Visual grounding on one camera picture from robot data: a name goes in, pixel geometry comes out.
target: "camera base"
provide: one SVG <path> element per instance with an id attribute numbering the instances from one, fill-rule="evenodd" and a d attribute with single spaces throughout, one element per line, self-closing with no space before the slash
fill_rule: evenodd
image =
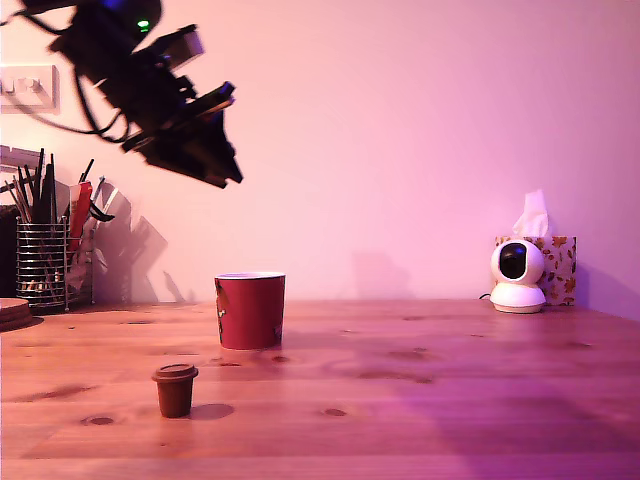
<path id="1" fill-rule="evenodd" d="M 507 307 L 505 305 L 498 305 L 497 303 L 494 303 L 493 306 L 499 312 L 504 313 L 537 313 L 542 310 L 544 303 L 540 305 L 527 305 L 526 307 Z"/>
<path id="2" fill-rule="evenodd" d="M 506 313 L 535 313 L 546 303 L 537 285 L 498 283 L 491 292 L 491 302 L 496 310 Z"/>

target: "floral tissue box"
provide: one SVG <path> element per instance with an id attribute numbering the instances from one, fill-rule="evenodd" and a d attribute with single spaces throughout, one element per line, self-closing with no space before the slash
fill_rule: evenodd
<path id="1" fill-rule="evenodd" d="M 511 235 L 496 237 L 496 247 L 509 240 L 518 239 L 533 243 L 544 255 L 544 272 L 538 286 L 544 292 L 547 305 L 575 305 L 576 237 Z"/>

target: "wall outlet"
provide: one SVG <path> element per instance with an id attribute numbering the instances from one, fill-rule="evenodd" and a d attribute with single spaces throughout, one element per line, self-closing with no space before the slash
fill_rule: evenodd
<path id="1" fill-rule="evenodd" d="M 0 113 L 59 113 L 60 81 L 55 65 L 0 66 Z"/>

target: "cable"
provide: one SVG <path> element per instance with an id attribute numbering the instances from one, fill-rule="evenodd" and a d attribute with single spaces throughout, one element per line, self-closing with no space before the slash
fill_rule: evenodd
<path id="1" fill-rule="evenodd" d="M 46 118 L 41 117 L 31 107 L 25 105 L 24 103 L 20 103 L 18 100 L 16 100 L 14 95 L 5 95 L 5 97 L 7 97 L 9 99 L 9 101 L 14 106 L 16 106 L 20 111 L 22 111 L 23 113 L 26 113 L 31 118 L 33 118 L 34 120 L 37 120 L 40 123 L 44 123 L 45 125 L 48 125 L 48 126 L 54 127 L 54 128 L 58 128 L 60 130 L 64 130 L 66 132 L 81 133 L 83 135 L 101 135 L 102 133 L 104 133 L 107 130 L 109 130 L 116 123 L 116 120 L 122 115 L 122 111 L 119 111 L 115 115 L 115 117 L 113 117 L 111 122 L 109 122 L 109 125 L 107 125 L 104 129 L 100 129 L 100 130 L 80 130 L 79 128 L 68 127 L 66 125 L 62 125 L 60 123 L 52 122 L 51 120 L 47 120 Z"/>
<path id="2" fill-rule="evenodd" d="M 25 17 L 27 20 L 30 20 L 32 23 L 36 24 L 38 27 L 42 28 L 43 30 L 46 30 L 52 35 L 62 35 L 66 31 L 66 28 L 62 30 L 53 28 L 52 26 L 46 24 L 42 20 L 36 18 L 33 14 L 29 13 L 27 10 L 18 10 L 17 12 L 13 12 L 11 15 L 9 15 L 9 17 L 5 21 L 0 22 L 0 27 L 4 27 L 9 22 L 11 22 L 11 20 L 15 17 Z"/>
<path id="3" fill-rule="evenodd" d="M 11 15 L 7 17 L 6 20 L 4 20 L 3 22 L 0 22 L 0 27 L 4 27 L 8 23 L 10 23 L 11 20 L 13 20 L 15 17 L 18 17 L 20 15 L 25 15 L 26 13 L 27 13 L 26 10 L 18 10 L 17 12 L 13 12 Z"/>
<path id="4" fill-rule="evenodd" d="M 78 92 L 78 97 L 80 98 L 80 103 L 82 104 L 82 111 L 84 113 L 84 116 L 87 119 L 87 121 L 89 122 L 89 125 L 91 125 L 91 127 L 93 128 L 93 130 L 95 132 L 99 132 L 99 133 L 96 133 L 96 134 L 99 135 L 100 138 L 102 138 L 103 140 L 105 140 L 107 142 L 111 142 L 111 143 L 123 143 L 124 141 L 126 141 L 127 138 L 129 138 L 130 122 L 127 121 L 127 127 L 126 127 L 126 130 L 125 130 L 125 133 L 120 138 L 113 138 L 113 137 L 110 137 L 108 135 L 104 135 L 104 133 L 107 130 L 109 130 L 113 126 L 113 123 L 115 123 L 115 122 L 112 122 L 110 125 L 108 125 L 105 128 L 99 128 L 98 127 L 98 123 L 96 122 L 95 116 L 93 115 L 93 112 L 91 111 L 91 107 L 89 107 L 89 102 L 87 101 L 87 97 L 86 97 L 86 95 L 84 93 L 84 89 L 82 88 L 82 83 L 80 81 L 80 75 L 78 74 L 78 69 L 77 68 L 73 69 L 73 78 L 75 80 L 76 91 Z"/>

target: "white camera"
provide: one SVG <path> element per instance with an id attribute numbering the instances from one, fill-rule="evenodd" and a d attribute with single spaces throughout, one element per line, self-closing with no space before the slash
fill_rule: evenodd
<path id="1" fill-rule="evenodd" d="M 545 304 L 536 282 L 544 271 L 544 256 L 533 243 L 509 240 L 493 251 L 491 271 L 498 281 L 491 292 L 496 310 L 508 313 L 535 313 Z"/>

